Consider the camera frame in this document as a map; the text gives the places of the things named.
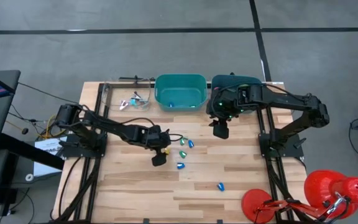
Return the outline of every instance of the gray floor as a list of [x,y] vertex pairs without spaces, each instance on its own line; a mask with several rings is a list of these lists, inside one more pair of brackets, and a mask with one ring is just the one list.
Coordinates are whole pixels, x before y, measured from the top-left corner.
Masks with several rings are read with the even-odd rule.
[[[257,0],[262,27],[358,27],[358,2],[351,0]],[[156,27],[252,27],[247,0],[0,0],[0,30]],[[347,132],[358,118],[358,32],[263,34],[273,81],[297,94],[311,92],[327,104],[331,123],[302,135],[308,172],[334,169],[358,176],[358,155]],[[19,69],[21,82],[79,100],[85,81],[163,73],[214,75],[234,72],[264,79],[253,33],[0,35],[0,70]],[[48,119],[64,102],[19,86],[13,104],[27,118]],[[26,123],[8,117],[22,127]],[[6,125],[4,132],[25,140]],[[358,149],[358,131],[352,132]],[[31,163],[21,160],[22,182]],[[31,186],[34,222],[46,222],[59,176]],[[2,223],[27,223],[29,201]],[[338,223],[358,222],[355,215]]]

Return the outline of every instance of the teal plastic container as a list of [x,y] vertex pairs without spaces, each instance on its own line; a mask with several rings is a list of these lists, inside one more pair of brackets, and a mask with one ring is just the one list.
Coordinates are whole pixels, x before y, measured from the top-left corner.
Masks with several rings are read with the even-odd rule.
[[154,85],[154,97],[164,111],[199,110],[207,94],[206,79],[199,74],[164,74]]

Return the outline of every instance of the wooden tabletop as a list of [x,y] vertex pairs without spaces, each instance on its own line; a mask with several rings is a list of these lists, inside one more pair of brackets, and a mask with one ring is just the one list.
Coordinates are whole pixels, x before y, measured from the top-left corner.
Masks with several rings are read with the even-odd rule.
[[[282,83],[274,84],[283,88]],[[93,109],[98,86],[99,82],[86,82],[80,104]],[[224,223],[251,223],[241,211],[243,194],[250,189],[270,193],[265,161],[260,155],[257,139],[260,129],[256,113],[243,114],[232,120],[229,139],[223,140],[213,136],[205,105],[197,112],[164,112],[154,98],[154,89],[151,89],[149,110],[128,108],[119,111],[116,105],[120,100],[129,99],[133,91],[133,88],[113,90],[112,104],[115,106],[110,109],[109,119],[150,118],[163,130],[169,128],[170,133],[188,136],[195,147],[190,149],[187,144],[180,146],[179,142],[172,142],[167,163],[154,167],[151,163],[154,152],[130,146],[109,134],[106,155],[100,166],[92,222],[141,223],[144,218],[149,218],[153,223],[216,223],[218,219]],[[148,92],[148,89],[138,90],[141,97]],[[272,111],[277,128],[292,122],[290,110],[274,108]],[[150,125],[146,121],[133,123]],[[185,159],[180,157],[180,150],[187,152]],[[63,183],[75,160],[65,162],[53,209],[54,218],[58,216]],[[78,192],[83,161],[81,159],[71,173],[63,194],[62,210]],[[178,170],[177,162],[185,163],[186,167]],[[294,158],[283,158],[283,163],[289,192],[295,199],[307,202],[303,193],[305,168]],[[224,192],[216,187],[219,182],[224,184]],[[84,198],[82,218],[85,217],[88,194]]]

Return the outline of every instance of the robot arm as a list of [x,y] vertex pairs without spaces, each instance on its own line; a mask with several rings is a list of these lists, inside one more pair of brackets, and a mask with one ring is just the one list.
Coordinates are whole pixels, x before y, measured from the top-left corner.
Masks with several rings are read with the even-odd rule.
[[89,109],[84,110],[81,105],[62,105],[57,114],[57,126],[73,131],[79,136],[80,143],[90,150],[99,144],[99,134],[87,127],[100,129],[102,131],[119,136],[128,144],[144,147],[156,152],[152,158],[154,166],[166,163],[166,154],[161,149],[171,144],[169,129],[161,132],[159,125],[145,127],[136,124],[125,125],[111,119],[104,118]]
[[320,128],[329,123],[327,107],[312,94],[306,96],[291,93],[275,93],[266,84],[236,85],[215,88],[207,105],[207,114],[217,118],[210,126],[214,127],[214,135],[227,139],[229,130],[226,121],[238,117],[245,111],[255,111],[266,107],[285,108],[303,111],[300,118],[282,129],[272,133],[272,141],[285,142],[289,137],[309,128]]

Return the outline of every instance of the small blue object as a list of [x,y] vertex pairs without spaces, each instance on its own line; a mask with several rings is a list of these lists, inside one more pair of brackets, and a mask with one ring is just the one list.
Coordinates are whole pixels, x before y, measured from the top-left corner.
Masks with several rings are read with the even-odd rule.
[[223,185],[222,182],[220,182],[220,183],[217,185],[217,187],[218,187],[218,189],[219,189],[220,191],[224,191],[224,185]]
[[182,162],[178,162],[177,167],[178,167],[178,169],[183,169],[183,168],[185,168],[185,164]]
[[190,148],[194,147],[194,143],[193,143],[192,140],[189,140],[189,147],[190,147]]

